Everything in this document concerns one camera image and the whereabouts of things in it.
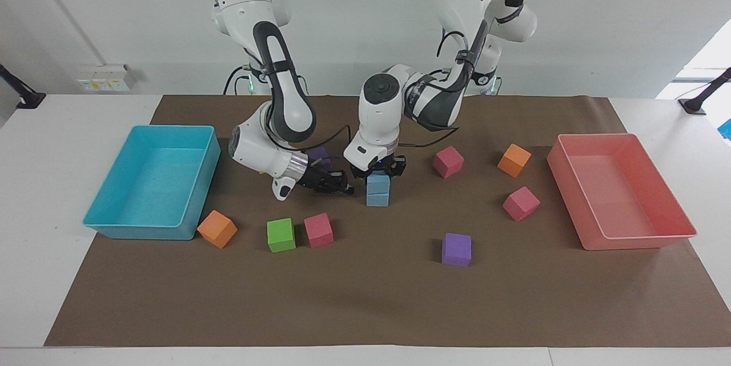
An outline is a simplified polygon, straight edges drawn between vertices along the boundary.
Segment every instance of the pink cube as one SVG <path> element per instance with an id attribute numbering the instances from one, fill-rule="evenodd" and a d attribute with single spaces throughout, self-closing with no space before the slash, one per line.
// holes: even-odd
<path id="1" fill-rule="evenodd" d="M 536 210 L 541 201 L 528 189 L 528 187 L 520 187 L 513 192 L 503 204 L 503 208 L 508 212 L 510 217 L 516 222 L 520 222 L 528 215 Z"/>
<path id="2" fill-rule="evenodd" d="M 439 151 L 434 157 L 433 166 L 444 179 L 462 170 L 464 158 L 454 146 Z"/>
<path id="3" fill-rule="evenodd" d="M 327 213 L 305 219 L 305 230 L 312 248 L 332 243 L 332 227 L 330 226 L 330 219 L 327 218 Z"/>

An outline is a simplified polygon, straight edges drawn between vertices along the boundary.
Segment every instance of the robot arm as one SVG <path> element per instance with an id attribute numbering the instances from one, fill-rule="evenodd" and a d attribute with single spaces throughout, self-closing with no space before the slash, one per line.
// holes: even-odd
<path id="1" fill-rule="evenodd" d="M 318 192 L 353 189 L 341 172 L 329 172 L 292 148 L 316 126 L 316 116 L 300 85 L 279 25 L 289 22 L 282 0 L 212 0 L 219 30 L 243 47 L 259 87 L 271 88 L 272 101 L 264 103 L 236 127 L 229 141 L 231 157 L 248 168 L 272 176 L 272 192 L 285 200 L 295 184 Z"/>
<path id="2" fill-rule="evenodd" d="M 451 38 L 464 48 L 457 52 L 446 79 L 433 76 L 439 71 L 422 74 L 395 65 L 366 81 L 360 99 L 360 129 L 344 153 L 356 176 L 367 176 L 376 169 L 399 176 L 404 170 L 405 159 L 393 155 L 399 145 L 400 115 L 392 115 L 397 105 L 392 100 L 403 101 L 399 104 L 404 115 L 427 130 L 454 130 L 465 88 L 471 81 L 489 83 L 494 76 L 501 54 L 497 38 L 524 41 L 535 32 L 535 14 L 523 6 L 524 1 L 437 0 L 445 34 L 442 43 Z"/>

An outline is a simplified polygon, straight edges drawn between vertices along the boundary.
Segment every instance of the blue cube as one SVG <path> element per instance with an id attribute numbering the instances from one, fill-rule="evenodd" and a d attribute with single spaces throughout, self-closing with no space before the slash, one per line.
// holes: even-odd
<path id="1" fill-rule="evenodd" d="M 368 176 L 366 194 L 389 194 L 391 192 L 391 177 L 383 171 L 375 171 Z"/>
<path id="2" fill-rule="evenodd" d="M 718 132 L 721 132 L 721 136 L 726 139 L 731 139 L 731 119 L 728 119 L 726 123 L 718 127 Z"/>
<path id="3" fill-rule="evenodd" d="M 387 207 L 388 194 L 366 195 L 365 204 L 373 207 Z"/>

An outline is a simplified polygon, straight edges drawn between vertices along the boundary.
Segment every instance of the black stand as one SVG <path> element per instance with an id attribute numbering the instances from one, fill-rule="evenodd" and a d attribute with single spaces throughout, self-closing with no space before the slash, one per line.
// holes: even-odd
<path id="1" fill-rule="evenodd" d="M 33 88 L 26 85 L 25 82 L 8 72 L 8 69 L 5 69 L 3 65 L 0 65 L 0 78 L 4 79 L 21 96 L 21 102 L 16 105 L 18 109 L 35 109 L 45 98 L 45 93 L 36 92 Z"/>
<path id="2" fill-rule="evenodd" d="M 720 77 L 715 78 L 710 82 L 710 85 L 708 85 L 707 88 L 703 92 L 700 93 L 697 97 L 693 99 L 678 99 L 678 103 L 683 106 L 683 109 L 685 109 L 686 113 L 691 115 L 705 115 L 705 111 L 701 108 L 703 102 L 705 102 L 706 99 L 708 99 L 711 95 L 713 95 L 718 88 L 723 86 L 724 83 L 728 82 L 728 80 L 731 79 L 731 67 L 726 69 L 723 74 L 720 75 Z"/>

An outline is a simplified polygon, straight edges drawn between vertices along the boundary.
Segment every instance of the plastic bin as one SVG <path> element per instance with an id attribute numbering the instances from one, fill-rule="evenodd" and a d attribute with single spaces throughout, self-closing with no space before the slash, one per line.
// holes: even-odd
<path id="1" fill-rule="evenodd" d="M 548 165 L 587 250 L 663 247 L 697 234 L 635 135 L 559 135 Z"/>
<path id="2" fill-rule="evenodd" d="M 83 224 L 113 239 L 192 239 L 220 154 L 211 126 L 133 127 Z"/>

